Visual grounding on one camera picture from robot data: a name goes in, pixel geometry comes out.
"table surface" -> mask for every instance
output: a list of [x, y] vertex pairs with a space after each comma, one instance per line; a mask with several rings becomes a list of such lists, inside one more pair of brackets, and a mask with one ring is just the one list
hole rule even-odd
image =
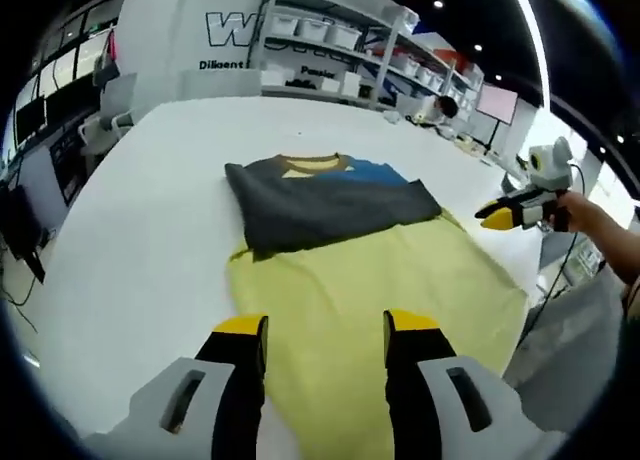
[[41, 378], [54, 406], [81, 434], [110, 430], [127, 415], [137, 389], [175, 359], [195, 355], [212, 327], [234, 315], [224, 272], [242, 221], [224, 164], [334, 152], [420, 178], [514, 281], [535, 294], [540, 232], [494, 232], [473, 218], [500, 195], [504, 171], [435, 133], [392, 125], [377, 112], [307, 100], [165, 104], [89, 179], [48, 265]]

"monitor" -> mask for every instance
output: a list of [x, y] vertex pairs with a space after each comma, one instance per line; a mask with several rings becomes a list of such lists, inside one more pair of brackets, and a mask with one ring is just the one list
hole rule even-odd
[[83, 110], [100, 107], [100, 90], [93, 75], [75, 80], [47, 97], [47, 125], [58, 125]]
[[38, 97], [16, 112], [16, 142], [21, 145], [44, 124], [44, 98]]
[[511, 125], [517, 102], [518, 94], [516, 92], [485, 83], [482, 85], [480, 101], [476, 110], [507, 125]]

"lettering on wall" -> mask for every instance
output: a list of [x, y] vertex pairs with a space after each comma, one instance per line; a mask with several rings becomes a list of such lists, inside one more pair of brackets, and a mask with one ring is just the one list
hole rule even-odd
[[200, 70], [216, 68], [244, 68], [244, 62], [219, 62], [218, 60], [200, 60]]
[[207, 34], [211, 47], [248, 47], [258, 20], [257, 13], [207, 12]]
[[306, 65], [303, 65], [300, 69], [300, 73], [306, 73], [307, 75], [312, 75], [314, 77], [324, 77], [324, 78], [335, 78], [335, 73], [328, 72], [327, 70], [316, 70], [314, 68], [309, 68]]

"white shelving unit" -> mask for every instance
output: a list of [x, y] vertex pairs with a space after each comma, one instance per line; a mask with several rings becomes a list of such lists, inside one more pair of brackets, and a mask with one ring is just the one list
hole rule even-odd
[[365, 53], [356, 52], [354, 50], [347, 50], [346, 48], [338, 47], [336, 45], [331, 45], [329, 43], [324, 42], [314, 42], [312, 40], [307, 40], [302, 37], [293, 37], [289, 35], [273, 35], [268, 34], [266, 37], [266, 43], [286, 43], [290, 45], [304, 45], [310, 47], [316, 47], [323, 50], [327, 50], [333, 53], [338, 53], [348, 58], [357, 59], [364, 63], [371, 63], [373, 65], [382, 65], [382, 62], [379, 58], [374, 56], [367, 56]]
[[324, 90], [313, 90], [309, 88], [289, 87], [279, 85], [265, 85], [262, 87], [262, 94], [267, 97], [293, 97], [308, 98], [311, 100], [324, 100], [334, 103], [346, 103], [357, 107], [389, 110], [393, 107], [382, 103], [373, 103], [366, 98], [350, 97], [348, 95], [340, 95], [339, 93], [326, 92]]
[[[273, 21], [273, 14], [277, 7], [291, 7], [321, 13], [326, 17], [333, 17], [337, 20], [351, 24], [363, 31], [361, 41], [356, 45], [355, 50], [347, 50], [328, 43], [307, 40], [302, 37], [274, 35], [270, 30], [271, 23]], [[325, 50], [332, 54], [340, 55], [344, 59], [350, 61], [354, 70], [357, 65], [360, 64], [375, 65], [378, 68], [378, 72], [376, 77], [376, 86], [373, 89], [371, 99], [356, 99], [354, 97], [340, 98], [340, 95], [330, 92], [306, 90], [303, 88], [288, 86], [265, 87], [263, 89], [264, 94], [267, 95], [284, 96], [287, 93], [291, 93], [292, 95], [305, 96], [306, 98], [313, 97], [332, 101], [349, 101], [365, 108], [390, 108], [378, 102], [384, 80], [388, 75], [395, 75], [405, 81], [408, 81], [414, 90], [421, 89], [432, 94], [447, 92], [452, 84], [463, 92], [466, 89], [471, 88], [470, 81], [455, 70], [455, 61], [453, 61], [451, 65], [447, 65], [429, 48], [421, 45], [415, 39], [411, 38], [410, 35], [403, 32], [400, 27], [400, 19], [398, 19], [394, 24], [390, 24], [369, 13], [358, 10], [357, 8], [345, 4], [337, 4], [331, 0], [262, 0], [258, 12], [258, 21], [256, 22], [256, 27], [249, 47], [247, 65], [249, 68], [252, 68], [254, 65], [260, 66], [263, 60], [265, 60], [265, 45], [273, 43], [310, 46]], [[386, 46], [382, 58], [367, 55], [364, 52], [364, 38], [366, 38], [369, 33], [375, 33], [386, 39]], [[439, 91], [422, 84], [417, 78], [409, 76], [399, 69], [389, 65], [389, 61], [396, 46], [403, 47], [406, 51], [419, 58], [421, 63], [427, 66], [427, 68], [444, 77], [444, 82]]]

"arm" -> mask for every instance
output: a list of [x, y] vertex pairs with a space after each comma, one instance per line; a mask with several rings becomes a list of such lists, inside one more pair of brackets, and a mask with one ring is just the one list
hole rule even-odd
[[618, 225], [598, 205], [568, 192], [558, 199], [571, 214], [569, 229], [587, 235], [620, 279], [633, 284], [640, 275], [640, 236]]

